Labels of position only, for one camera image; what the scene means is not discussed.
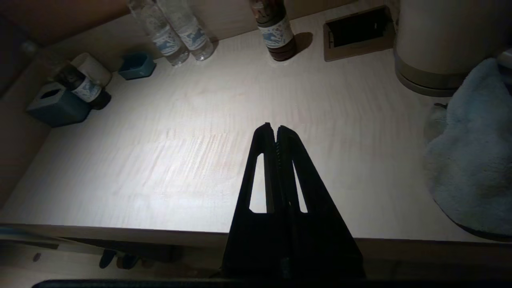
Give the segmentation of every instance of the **tissue box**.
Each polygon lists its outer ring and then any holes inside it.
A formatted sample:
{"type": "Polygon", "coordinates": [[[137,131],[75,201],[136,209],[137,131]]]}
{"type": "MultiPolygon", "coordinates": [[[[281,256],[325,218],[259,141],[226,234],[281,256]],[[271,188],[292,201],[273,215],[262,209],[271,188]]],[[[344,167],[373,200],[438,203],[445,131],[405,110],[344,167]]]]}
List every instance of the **tissue box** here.
{"type": "Polygon", "coordinates": [[[53,82],[41,87],[26,111],[51,127],[60,127],[84,121],[91,107],[61,84],[53,82]]]}

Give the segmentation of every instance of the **desk surface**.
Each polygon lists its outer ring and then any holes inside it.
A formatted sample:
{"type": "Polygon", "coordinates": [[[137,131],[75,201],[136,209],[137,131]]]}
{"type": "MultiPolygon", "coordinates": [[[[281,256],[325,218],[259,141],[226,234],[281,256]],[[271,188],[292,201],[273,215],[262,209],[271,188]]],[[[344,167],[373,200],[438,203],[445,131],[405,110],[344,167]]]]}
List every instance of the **desk surface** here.
{"type": "MultiPolygon", "coordinates": [[[[299,134],[354,237],[482,241],[424,185],[423,122],[438,99],[398,82],[392,50],[323,59],[322,24],[370,7],[292,21],[313,42],[285,63],[253,31],[202,63],[161,58],[149,78],[114,75],[105,109],[51,131],[1,221],[226,233],[252,134],[270,122],[299,134]]],[[[264,211],[262,177],[253,191],[251,207],[264,211]]]]}

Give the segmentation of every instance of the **water bottle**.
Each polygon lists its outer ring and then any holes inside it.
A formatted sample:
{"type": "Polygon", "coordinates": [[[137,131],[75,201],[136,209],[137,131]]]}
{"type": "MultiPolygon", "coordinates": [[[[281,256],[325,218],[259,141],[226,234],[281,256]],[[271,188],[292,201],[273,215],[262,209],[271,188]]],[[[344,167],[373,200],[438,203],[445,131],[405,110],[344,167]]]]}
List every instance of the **water bottle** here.
{"type": "Polygon", "coordinates": [[[128,7],[167,61],[177,66],[187,60],[187,47],[152,0],[128,0],[128,7]]]}
{"type": "Polygon", "coordinates": [[[185,1],[157,0],[157,3],[194,58],[203,61],[213,54],[214,46],[185,1]]]}

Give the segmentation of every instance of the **towel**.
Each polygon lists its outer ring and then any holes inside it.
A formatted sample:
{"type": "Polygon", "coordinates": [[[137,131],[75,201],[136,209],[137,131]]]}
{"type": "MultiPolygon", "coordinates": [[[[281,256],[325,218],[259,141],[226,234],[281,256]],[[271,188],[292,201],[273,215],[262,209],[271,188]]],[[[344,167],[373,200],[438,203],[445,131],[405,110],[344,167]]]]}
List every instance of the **towel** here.
{"type": "Polygon", "coordinates": [[[475,67],[424,134],[429,192],[456,224],[480,237],[512,236],[512,97],[496,60],[475,67]]]}

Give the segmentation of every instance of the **brown bottle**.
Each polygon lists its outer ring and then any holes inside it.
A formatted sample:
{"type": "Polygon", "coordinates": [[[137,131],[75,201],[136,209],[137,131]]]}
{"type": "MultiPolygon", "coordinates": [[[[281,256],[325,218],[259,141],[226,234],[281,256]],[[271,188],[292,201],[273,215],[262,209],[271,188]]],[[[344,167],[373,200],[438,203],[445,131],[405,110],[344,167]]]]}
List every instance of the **brown bottle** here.
{"type": "Polygon", "coordinates": [[[297,53],[297,45],[283,0],[250,0],[252,12],[263,41],[274,60],[288,60],[297,53]]]}

